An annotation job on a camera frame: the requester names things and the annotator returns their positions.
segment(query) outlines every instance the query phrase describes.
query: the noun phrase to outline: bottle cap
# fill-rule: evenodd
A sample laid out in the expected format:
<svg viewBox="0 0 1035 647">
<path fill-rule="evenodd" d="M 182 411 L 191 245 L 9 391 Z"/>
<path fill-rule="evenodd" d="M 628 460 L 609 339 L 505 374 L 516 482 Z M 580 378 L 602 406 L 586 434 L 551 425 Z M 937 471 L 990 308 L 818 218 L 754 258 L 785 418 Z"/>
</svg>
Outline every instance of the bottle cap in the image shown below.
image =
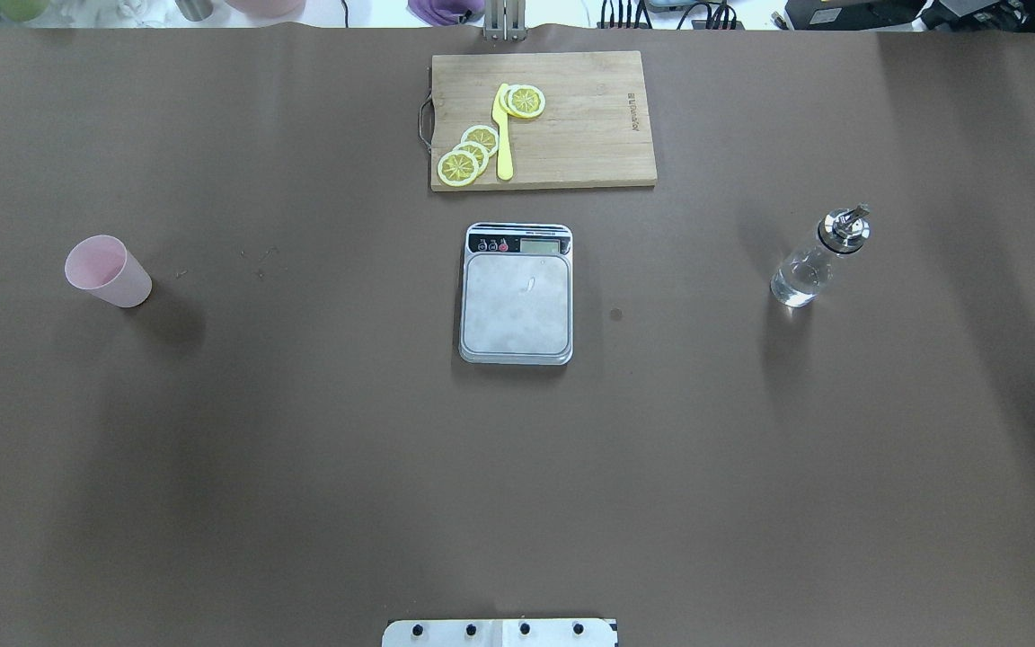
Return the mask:
<svg viewBox="0 0 1035 647">
<path fill-rule="evenodd" d="M 817 235 L 834 253 L 854 254 L 869 238 L 868 214 L 868 205 L 833 210 L 817 226 Z"/>
</svg>

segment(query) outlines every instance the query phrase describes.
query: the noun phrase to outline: purple cloth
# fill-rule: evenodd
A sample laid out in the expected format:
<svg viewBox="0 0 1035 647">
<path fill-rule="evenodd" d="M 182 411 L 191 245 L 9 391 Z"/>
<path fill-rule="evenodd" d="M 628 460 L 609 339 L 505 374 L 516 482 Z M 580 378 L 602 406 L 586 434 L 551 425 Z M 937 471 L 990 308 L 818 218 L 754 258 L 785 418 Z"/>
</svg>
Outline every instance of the purple cloth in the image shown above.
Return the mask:
<svg viewBox="0 0 1035 647">
<path fill-rule="evenodd" d="M 407 0 L 410 11 L 432 25 L 461 24 L 485 9 L 485 0 Z"/>
</svg>

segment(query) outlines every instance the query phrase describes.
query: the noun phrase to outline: glass bottle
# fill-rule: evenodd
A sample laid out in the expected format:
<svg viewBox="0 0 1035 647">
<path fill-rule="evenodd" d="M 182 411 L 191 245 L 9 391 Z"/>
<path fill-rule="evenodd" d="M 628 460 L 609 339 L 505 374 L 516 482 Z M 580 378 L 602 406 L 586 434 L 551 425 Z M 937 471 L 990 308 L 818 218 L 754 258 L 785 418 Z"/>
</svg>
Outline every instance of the glass bottle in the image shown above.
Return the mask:
<svg viewBox="0 0 1035 647">
<path fill-rule="evenodd" d="M 780 263 L 769 290 L 781 303 L 800 307 L 817 298 L 869 237 L 868 205 L 837 209 L 818 222 L 817 232 Z"/>
</svg>

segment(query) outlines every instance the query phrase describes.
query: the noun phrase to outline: pink plastic cup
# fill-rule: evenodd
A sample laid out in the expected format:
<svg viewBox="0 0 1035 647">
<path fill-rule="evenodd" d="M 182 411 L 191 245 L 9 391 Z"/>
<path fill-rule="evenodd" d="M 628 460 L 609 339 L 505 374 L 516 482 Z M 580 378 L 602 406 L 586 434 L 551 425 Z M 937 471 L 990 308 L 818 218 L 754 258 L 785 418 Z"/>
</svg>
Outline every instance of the pink plastic cup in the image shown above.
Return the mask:
<svg viewBox="0 0 1035 647">
<path fill-rule="evenodd" d="M 91 296 L 132 307 L 151 295 L 151 275 L 114 236 L 91 236 L 66 256 L 66 282 Z"/>
</svg>

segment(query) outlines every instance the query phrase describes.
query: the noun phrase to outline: black device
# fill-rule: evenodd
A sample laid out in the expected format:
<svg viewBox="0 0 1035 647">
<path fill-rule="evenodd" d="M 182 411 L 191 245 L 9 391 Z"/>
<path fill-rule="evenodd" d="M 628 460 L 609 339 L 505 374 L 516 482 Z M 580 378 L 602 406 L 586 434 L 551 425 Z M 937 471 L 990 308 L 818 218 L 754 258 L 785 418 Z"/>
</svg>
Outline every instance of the black device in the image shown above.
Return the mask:
<svg viewBox="0 0 1035 647">
<path fill-rule="evenodd" d="M 711 30 L 713 28 L 713 25 L 710 24 L 710 21 L 690 21 L 690 22 L 691 22 L 691 24 L 693 24 L 693 29 L 710 29 Z M 731 26 L 730 29 L 735 29 L 735 30 L 742 31 L 744 28 L 745 28 L 745 26 L 742 24 L 742 22 L 740 22 L 740 21 L 734 21 L 734 22 L 732 22 L 732 26 Z"/>
<path fill-rule="evenodd" d="M 649 0 L 649 6 L 654 11 L 680 11 L 693 3 L 694 0 Z"/>
<path fill-rule="evenodd" d="M 788 0 L 786 17 L 800 31 L 859 31 L 911 24 L 924 0 Z"/>
<path fill-rule="evenodd" d="M 937 31 L 1035 32 L 1035 0 L 936 0 L 921 22 Z"/>
</svg>

